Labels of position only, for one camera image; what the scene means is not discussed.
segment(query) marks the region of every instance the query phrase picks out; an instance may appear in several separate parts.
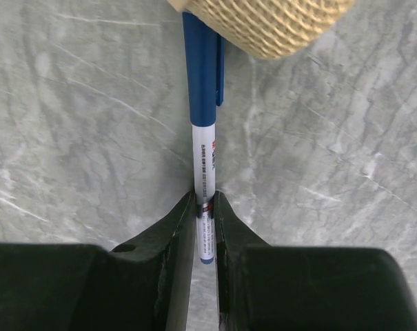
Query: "blue pen cap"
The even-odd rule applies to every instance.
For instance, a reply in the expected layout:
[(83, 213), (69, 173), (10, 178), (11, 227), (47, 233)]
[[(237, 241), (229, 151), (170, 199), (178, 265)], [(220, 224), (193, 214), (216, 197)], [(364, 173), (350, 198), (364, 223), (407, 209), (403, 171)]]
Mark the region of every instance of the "blue pen cap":
[(216, 104), (223, 99), (223, 91), (218, 90), (220, 86), (223, 89), (223, 70), (218, 68), (218, 58), (223, 65), (218, 50), (221, 37), (189, 12), (184, 12), (182, 19), (190, 120), (195, 126), (206, 127), (216, 121)]

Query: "tan mesh cylinder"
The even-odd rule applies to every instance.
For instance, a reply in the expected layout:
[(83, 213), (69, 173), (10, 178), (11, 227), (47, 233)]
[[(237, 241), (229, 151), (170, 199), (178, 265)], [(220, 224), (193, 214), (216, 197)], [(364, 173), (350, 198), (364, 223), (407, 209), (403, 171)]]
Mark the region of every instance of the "tan mesh cylinder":
[(345, 13), (353, 2), (353, 0), (179, 1), (181, 7), (196, 15), (228, 41), (262, 59), (285, 57), (307, 46)]

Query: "gray marble surface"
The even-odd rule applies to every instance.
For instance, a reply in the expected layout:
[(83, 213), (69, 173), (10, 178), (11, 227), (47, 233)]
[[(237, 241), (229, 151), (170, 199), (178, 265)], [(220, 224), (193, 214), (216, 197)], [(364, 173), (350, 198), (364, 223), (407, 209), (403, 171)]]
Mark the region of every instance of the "gray marble surface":
[[(358, 0), (280, 61), (233, 46), (218, 187), (261, 237), (388, 250), (417, 300), (417, 0)], [(180, 16), (165, 0), (0, 1), (0, 241), (105, 248), (192, 184)], [(195, 263), (188, 330), (215, 330)]]

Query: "marker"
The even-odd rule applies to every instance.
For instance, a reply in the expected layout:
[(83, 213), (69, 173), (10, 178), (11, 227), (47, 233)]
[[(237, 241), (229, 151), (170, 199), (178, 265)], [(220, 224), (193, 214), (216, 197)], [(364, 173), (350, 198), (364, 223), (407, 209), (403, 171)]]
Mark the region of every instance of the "marker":
[(193, 131), (196, 233), (202, 263), (214, 260), (216, 106), (223, 102), (225, 40), (189, 12), (182, 14)]

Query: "blue pen end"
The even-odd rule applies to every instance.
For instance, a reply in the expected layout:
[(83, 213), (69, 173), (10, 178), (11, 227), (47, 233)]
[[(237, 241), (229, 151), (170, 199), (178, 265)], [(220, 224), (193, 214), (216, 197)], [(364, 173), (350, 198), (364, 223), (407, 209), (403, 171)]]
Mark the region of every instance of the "blue pen end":
[(211, 262), (213, 262), (213, 261), (214, 261), (214, 257), (212, 257), (211, 259), (208, 259), (208, 260), (201, 259), (201, 262), (203, 264), (211, 264)]

